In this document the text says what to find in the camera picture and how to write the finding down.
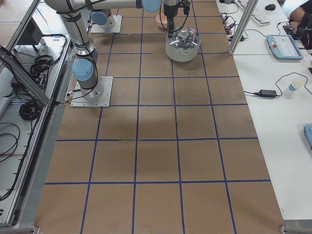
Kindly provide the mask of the person's forearm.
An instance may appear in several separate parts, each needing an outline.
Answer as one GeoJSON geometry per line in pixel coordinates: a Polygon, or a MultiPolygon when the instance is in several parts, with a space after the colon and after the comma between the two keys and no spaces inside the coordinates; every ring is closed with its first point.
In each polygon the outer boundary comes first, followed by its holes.
{"type": "Polygon", "coordinates": [[[303,20],[303,17],[306,14],[310,14],[312,12],[312,5],[308,2],[305,4],[300,5],[295,10],[293,10],[290,14],[290,20],[301,22],[303,20]]]}

